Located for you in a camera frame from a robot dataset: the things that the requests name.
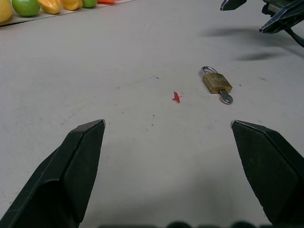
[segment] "padlock shackle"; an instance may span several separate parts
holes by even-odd
[[[218,74],[218,72],[217,72],[215,69],[213,69],[212,67],[210,67],[210,66],[204,66],[204,67],[201,68],[200,71],[201,71],[201,73],[203,73],[203,74],[207,74],[206,70],[209,70],[209,71],[211,71],[211,72],[213,72],[213,73]]]

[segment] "white table surface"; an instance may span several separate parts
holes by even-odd
[[[81,228],[269,223],[230,122],[277,130],[304,154],[304,49],[258,32],[262,1],[220,5],[136,0],[0,28],[0,216],[70,130],[103,118]],[[233,85],[232,105],[209,93],[205,65]]]

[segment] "brass padlock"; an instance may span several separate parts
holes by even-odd
[[[228,94],[232,90],[232,86],[227,79],[209,66],[204,66],[200,71],[204,74],[203,81],[209,91],[213,94],[220,94],[220,99],[223,103],[227,105],[232,104],[233,98]]]

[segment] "small red object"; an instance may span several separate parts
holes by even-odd
[[[115,0],[98,0],[97,3],[113,4]]]
[[[172,100],[178,104],[181,102],[179,95],[175,91],[174,91],[174,98]]]

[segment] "key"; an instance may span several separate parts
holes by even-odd
[[[228,94],[232,90],[232,86],[227,79],[209,66],[204,66],[200,72],[204,74],[203,82],[206,84],[209,91],[212,94],[220,94],[220,99],[223,103],[227,105],[232,104],[233,98]]]

